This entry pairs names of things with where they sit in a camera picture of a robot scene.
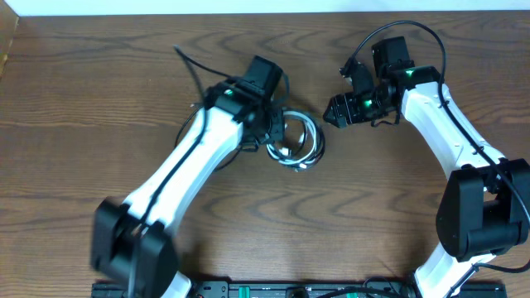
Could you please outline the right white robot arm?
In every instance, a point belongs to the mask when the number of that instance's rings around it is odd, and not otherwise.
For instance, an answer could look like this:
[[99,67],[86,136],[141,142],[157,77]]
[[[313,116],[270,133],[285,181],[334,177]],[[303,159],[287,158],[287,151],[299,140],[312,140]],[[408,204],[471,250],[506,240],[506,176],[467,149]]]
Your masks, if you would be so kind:
[[353,89],[330,99],[326,123],[378,126],[390,113],[425,139],[447,178],[436,214],[439,238],[403,296],[454,297],[481,267],[529,236],[529,164],[489,145],[453,101],[433,66],[417,66],[403,37],[372,47],[376,78],[349,58],[342,76]]

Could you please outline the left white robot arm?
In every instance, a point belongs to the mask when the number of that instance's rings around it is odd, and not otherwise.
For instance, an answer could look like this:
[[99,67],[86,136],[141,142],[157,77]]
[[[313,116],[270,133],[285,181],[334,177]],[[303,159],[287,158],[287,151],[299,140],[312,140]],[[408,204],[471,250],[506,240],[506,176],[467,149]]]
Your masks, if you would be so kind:
[[105,199],[94,212],[90,263],[125,287],[127,297],[185,297],[173,238],[192,200],[218,164],[243,144],[283,136],[272,96],[284,73],[254,56],[246,73],[202,93],[195,121],[157,171],[121,204]]

